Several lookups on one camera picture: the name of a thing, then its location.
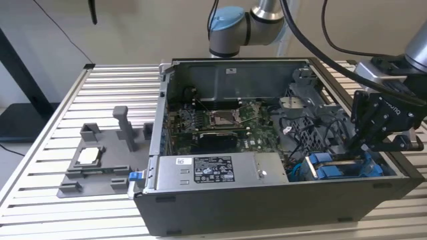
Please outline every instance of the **black cable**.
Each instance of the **black cable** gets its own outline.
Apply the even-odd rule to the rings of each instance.
[[[208,13],[208,18],[206,18],[206,39],[210,38],[210,30],[212,30],[212,22],[213,22],[213,17],[216,14],[216,9],[218,7],[218,2],[220,0],[213,1],[212,9],[210,12]]]
[[[41,11],[44,12],[45,16],[52,20],[52,22],[54,23],[56,27],[58,28],[58,30],[61,31],[61,33],[65,35],[68,41],[70,42],[70,44],[78,49],[80,53],[85,56],[86,60],[90,62],[90,64],[93,64],[90,58],[88,57],[88,55],[85,54],[85,52],[80,49],[80,47],[77,47],[77,45],[73,43],[72,39],[69,38],[69,36],[66,35],[65,31],[62,30],[62,28],[60,27],[60,25],[56,23],[56,21],[53,20],[53,18],[49,16],[49,14],[46,13],[46,11],[44,10],[44,8],[40,6],[40,4],[37,3],[36,0],[32,0],[34,2],[34,4],[37,4],[38,8],[41,9]]]
[[[321,31],[323,35],[327,41],[327,44],[339,52],[345,53],[345,54],[352,54],[352,55],[359,55],[359,56],[368,56],[368,57],[385,57],[388,55],[385,54],[379,54],[379,53],[369,53],[369,52],[361,52],[361,51],[352,51],[340,48],[336,46],[329,38],[328,31],[327,31],[327,24],[325,24],[325,12],[327,12],[327,5],[328,5],[328,0],[323,0],[323,6],[321,6]]]
[[[25,156],[24,154],[21,154],[21,153],[18,153],[18,152],[16,152],[16,151],[12,151],[10,149],[6,149],[5,148],[5,146],[2,146],[1,144],[0,144],[0,148],[2,148],[5,151],[8,151],[8,152],[10,152],[10,153],[13,153],[13,154],[17,154],[17,155],[20,155],[20,156]]]
[[[291,29],[296,39],[300,41],[300,43],[304,45],[304,47],[311,51],[311,53],[340,74],[343,74],[347,78],[353,80],[356,83],[364,85],[365,87],[371,88],[372,90],[376,90],[377,92],[387,94],[400,101],[408,103],[409,105],[416,106],[424,106],[425,101],[419,99],[417,97],[408,96],[405,94],[401,94],[393,90],[391,90],[388,87],[372,82],[371,80],[365,79],[364,77],[359,76],[352,71],[347,70],[341,65],[339,65],[320,50],[319,48],[312,44],[312,42],[305,38],[303,35],[299,27],[295,24],[293,18],[291,16],[289,6],[287,3],[287,0],[280,0],[281,3],[281,10],[284,14],[284,19],[288,25],[288,28]]]

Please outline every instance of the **warning label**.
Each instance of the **warning label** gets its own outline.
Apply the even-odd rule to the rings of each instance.
[[[197,184],[234,181],[234,170],[230,156],[194,157],[193,181]]]

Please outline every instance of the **robotic arm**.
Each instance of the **robotic arm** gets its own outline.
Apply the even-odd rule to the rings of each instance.
[[[373,57],[357,64],[355,73],[396,92],[427,100],[427,21],[409,41],[403,55]],[[427,107],[408,104],[369,88],[353,93],[351,121],[355,136],[347,150],[356,154],[369,148],[375,152],[421,151],[424,144],[415,129],[421,125]],[[392,142],[387,136],[397,134]]]
[[[427,115],[427,22],[409,41],[404,54],[373,57],[357,64],[355,73],[320,52],[299,31],[285,0],[260,0],[249,13],[238,7],[218,9],[212,17],[209,52],[213,57],[233,57],[240,46],[267,45],[280,38],[284,22],[312,54],[364,90],[353,94],[351,121],[355,135],[345,142],[347,154],[421,151],[424,144],[415,129]],[[400,133],[389,142],[387,137]]]

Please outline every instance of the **blue latch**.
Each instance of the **blue latch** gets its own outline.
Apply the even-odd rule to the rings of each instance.
[[[129,181],[138,181],[141,179],[142,179],[142,172],[141,171],[133,171],[128,174]]]

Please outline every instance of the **black stand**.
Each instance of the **black stand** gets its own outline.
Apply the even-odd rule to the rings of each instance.
[[[0,115],[0,142],[33,142],[58,104],[48,102],[1,29],[0,62],[30,102],[12,104]]]

